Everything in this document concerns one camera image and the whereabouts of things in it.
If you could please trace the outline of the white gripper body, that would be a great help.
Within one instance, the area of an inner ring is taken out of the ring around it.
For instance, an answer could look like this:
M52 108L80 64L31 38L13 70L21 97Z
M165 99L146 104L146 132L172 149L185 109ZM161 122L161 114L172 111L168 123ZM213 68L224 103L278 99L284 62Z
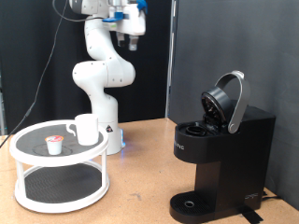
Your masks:
M146 0L109 0L109 30L128 35L146 32Z

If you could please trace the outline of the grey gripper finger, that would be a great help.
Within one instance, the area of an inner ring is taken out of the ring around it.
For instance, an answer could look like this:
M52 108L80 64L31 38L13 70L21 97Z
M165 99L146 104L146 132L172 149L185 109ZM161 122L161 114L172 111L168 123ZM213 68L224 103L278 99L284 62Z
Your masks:
M116 33L117 40L118 40L118 46L123 48L125 46L125 37L123 33L117 32Z
M139 37L137 35L129 36L129 50L131 50L131 51L137 50L138 39L139 39Z

